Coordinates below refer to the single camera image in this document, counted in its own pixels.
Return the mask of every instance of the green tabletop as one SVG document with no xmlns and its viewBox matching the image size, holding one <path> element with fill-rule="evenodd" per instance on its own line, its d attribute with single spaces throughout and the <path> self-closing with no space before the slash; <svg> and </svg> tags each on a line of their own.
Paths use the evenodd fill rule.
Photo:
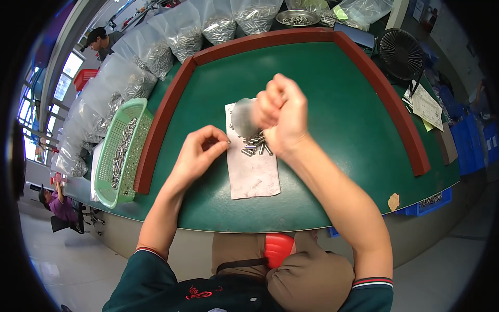
<svg viewBox="0 0 499 312">
<path fill-rule="evenodd" d="M 178 64 L 159 82 L 149 100 L 155 112 Z M 460 179 L 458 162 L 444 166 L 434 134 L 412 114 L 432 169 L 414 177 L 400 136 L 375 91 L 359 69 L 333 42 L 281 45 L 226 57 L 197 67 L 171 119 L 148 195 L 120 204 L 112 213 L 144 220 L 170 173 L 189 132 L 207 124 L 225 129 L 224 105 L 252 98 L 281 72 L 294 79 L 308 98 L 309 131 L 331 159 L 362 187 L 381 213 L 417 203 Z M 422 86 L 430 91 L 426 79 Z M 402 88 L 395 87 L 402 95 Z M 221 156 L 187 192 L 179 227 L 217 232 L 283 232 L 330 226 L 320 204 L 295 173 L 278 160 L 282 193 L 273 197 L 231 200 L 227 158 Z M 70 180 L 66 193 L 82 200 L 85 178 Z"/>
</svg>

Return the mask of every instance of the green mesh basket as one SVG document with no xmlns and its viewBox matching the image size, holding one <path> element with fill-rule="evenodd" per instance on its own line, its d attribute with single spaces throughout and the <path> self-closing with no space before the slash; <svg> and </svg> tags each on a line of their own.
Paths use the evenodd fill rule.
<svg viewBox="0 0 499 312">
<path fill-rule="evenodd" d="M 116 207 L 118 203 L 131 202 L 135 197 L 135 191 L 132 189 L 133 181 L 140 154 L 153 121 L 153 115 L 146 109 L 146 106 L 146 98 L 136 98 L 126 102 L 114 115 L 107 131 L 97 165 L 94 187 L 99 200 L 110 209 Z M 115 190 L 111 186 L 113 161 L 123 138 L 123 130 L 133 118 L 137 118 L 137 124 L 125 156 L 118 189 Z"/>
</svg>

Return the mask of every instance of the purple shirt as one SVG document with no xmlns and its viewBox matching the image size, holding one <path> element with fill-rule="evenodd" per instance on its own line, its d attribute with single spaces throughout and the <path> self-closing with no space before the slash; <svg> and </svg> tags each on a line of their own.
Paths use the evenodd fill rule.
<svg viewBox="0 0 499 312">
<path fill-rule="evenodd" d="M 53 191 L 52 199 L 48 202 L 50 210 L 61 220 L 78 222 L 78 217 L 73 210 L 71 199 L 64 196 L 64 200 L 61 202 L 57 196 L 57 191 Z"/>
</svg>

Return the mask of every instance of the woman in purple shirt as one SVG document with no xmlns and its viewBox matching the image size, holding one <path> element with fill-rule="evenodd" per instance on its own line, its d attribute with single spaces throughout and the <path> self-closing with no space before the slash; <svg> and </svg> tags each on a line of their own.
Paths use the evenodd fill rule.
<svg viewBox="0 0 499 312">
<path fill-rule="evenodd" d="M 55 184 L 55 191 L 52 193 L 43 188 L 38 193 L 38 199 L 47 210 L 52 211 L 59 219 L 71 222 L 78 222 L 78 217 L 73 208 L 76 201 L 72 201 L 69 197 L 62 194 L 61 185 L 59 182 Z"/>
</svg>

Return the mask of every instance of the khaki pants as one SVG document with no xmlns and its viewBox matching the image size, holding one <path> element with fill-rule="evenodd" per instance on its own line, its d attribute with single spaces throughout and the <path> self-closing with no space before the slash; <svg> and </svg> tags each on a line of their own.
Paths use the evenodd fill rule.
<svg viewBox="0 0 499 312">
<path fill-rule="evenodd" d="M 212 274 L 226 262 L 263 258 L 266 234 L 215 233 Z M 272 297 L 286 311 L 337 311 L 350 293 L 354 272 L 348 260 L 325 252 L 310 231 L 297 232 L 296 254 L 270 270 L 265 265 L 224 269 L 219 274 L 244 274 L 266 280 Z"/>
</svg>

